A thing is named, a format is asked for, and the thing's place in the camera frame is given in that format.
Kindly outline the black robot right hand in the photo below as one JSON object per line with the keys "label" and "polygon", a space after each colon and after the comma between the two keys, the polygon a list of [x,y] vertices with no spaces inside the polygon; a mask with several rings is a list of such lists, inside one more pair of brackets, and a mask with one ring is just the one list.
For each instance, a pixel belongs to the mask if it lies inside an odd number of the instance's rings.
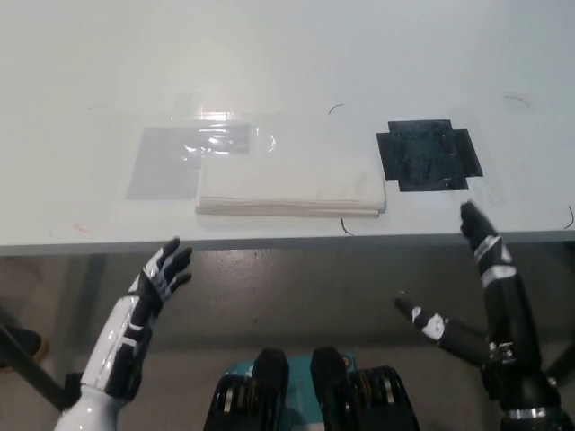
{"label": "black robot right hand", "polygon": [[490,220],[473,203],[460,206],[461,232],[478,268],[485,332],[444,318],[400,295],[395,308],[425,337],[480,369],[484,389],[504,411],[558,409],[561,398],[542,369],[542,356],[523,279]]}

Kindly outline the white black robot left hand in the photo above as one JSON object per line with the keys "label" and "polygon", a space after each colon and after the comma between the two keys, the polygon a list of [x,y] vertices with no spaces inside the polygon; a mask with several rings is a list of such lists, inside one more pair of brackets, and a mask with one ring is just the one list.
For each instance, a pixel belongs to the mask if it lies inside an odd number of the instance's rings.
{"label": "white black robot left hand", "polygon": [[102,328],[81,378],[83,389],[124,402],[136,397],[158,317],[175,291],[191,279],[191,254],[192,249],[182,249],[174,237],[137,273]]}

